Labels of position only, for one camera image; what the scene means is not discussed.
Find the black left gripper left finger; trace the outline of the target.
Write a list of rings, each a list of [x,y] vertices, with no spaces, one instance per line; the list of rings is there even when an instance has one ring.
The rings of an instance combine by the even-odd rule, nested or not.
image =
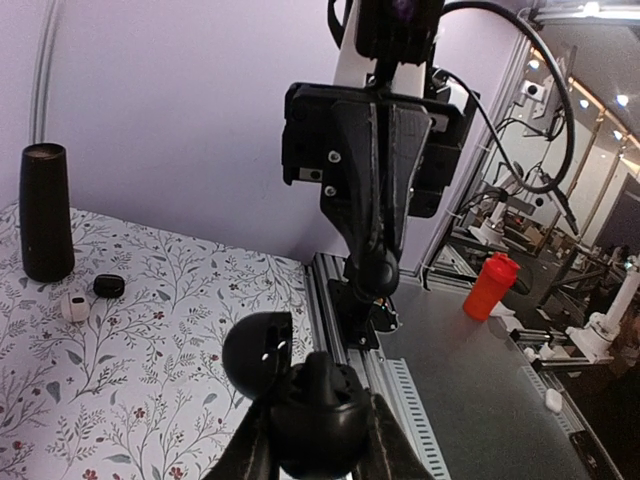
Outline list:
[[[206,480],[280,478],[273,440],[271,409],[275,388],[257,397],[235,430],[220,458],[204,476]]]

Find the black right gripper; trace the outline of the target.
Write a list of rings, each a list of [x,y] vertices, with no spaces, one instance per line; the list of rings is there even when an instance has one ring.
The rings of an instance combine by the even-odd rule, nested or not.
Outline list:
[[[385,291],[384,242],[400,263],[408,216],[435,215],[474,114],[470,101],[308,83],[287,91],[283,180],[335,190],[321,211],[346,242],[360,292]]]

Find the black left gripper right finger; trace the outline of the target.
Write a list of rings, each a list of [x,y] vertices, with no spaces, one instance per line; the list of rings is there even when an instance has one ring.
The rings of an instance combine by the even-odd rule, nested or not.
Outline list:
[[[384,397],[369,392],[367,440],[352,477],[363,480],[432,479]]]

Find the black oval charging case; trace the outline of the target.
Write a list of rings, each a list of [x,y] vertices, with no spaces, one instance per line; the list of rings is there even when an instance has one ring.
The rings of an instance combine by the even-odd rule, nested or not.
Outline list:
[[[252,402],[275,388],[271,409],[280,472],[295,479],[334,479],[352,472],[367,440],[369,395],[355,371],[325,351],[292,362],[288,312],[246,316],[228,332],[222,365]]]

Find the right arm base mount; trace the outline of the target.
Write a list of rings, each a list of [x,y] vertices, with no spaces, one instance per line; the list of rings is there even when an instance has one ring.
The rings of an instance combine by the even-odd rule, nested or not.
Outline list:
[[[330,278],[328,289],[331,308],[343,346],[361,351],[380,347],[378,333],[394,333],[400,326],[390,297],[365,301],[355,288],[356,270],[351,258],[345,260],[342,277]]]

